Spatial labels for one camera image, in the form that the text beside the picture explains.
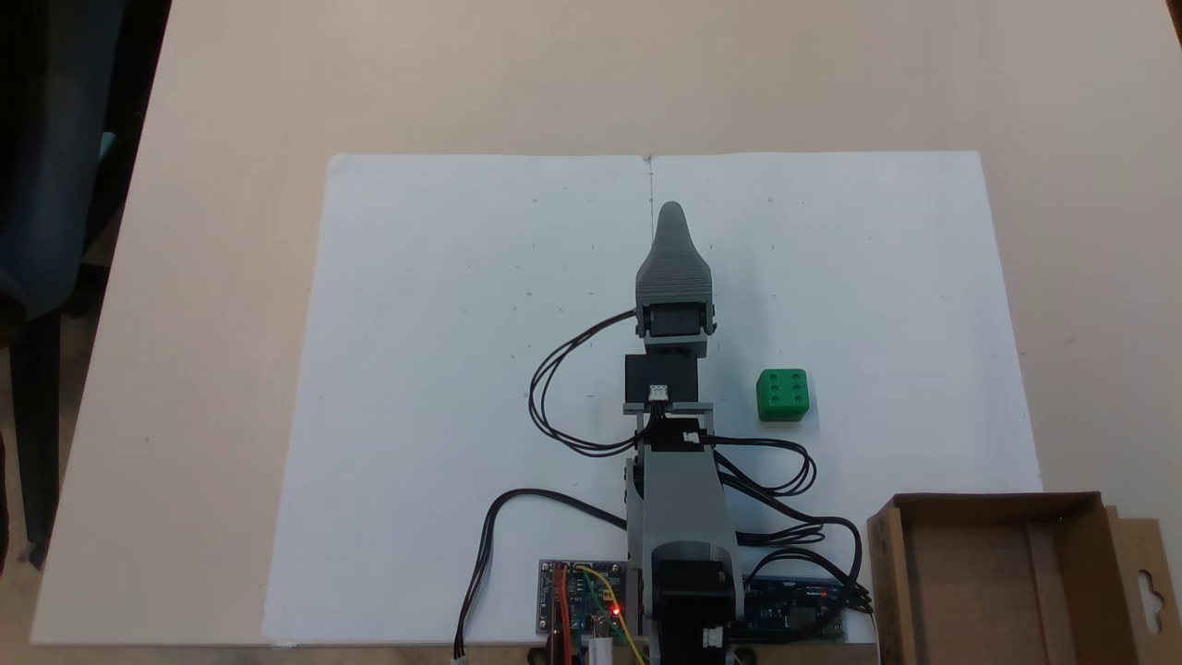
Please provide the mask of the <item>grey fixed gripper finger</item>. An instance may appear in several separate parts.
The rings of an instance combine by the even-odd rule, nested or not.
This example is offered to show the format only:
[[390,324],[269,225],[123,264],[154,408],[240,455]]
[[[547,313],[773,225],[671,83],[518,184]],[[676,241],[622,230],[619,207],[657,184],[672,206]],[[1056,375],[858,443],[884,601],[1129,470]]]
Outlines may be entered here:
[[712,270],[697,252],[683,207],[668,201],[634,281],[637,300],[712,300]]

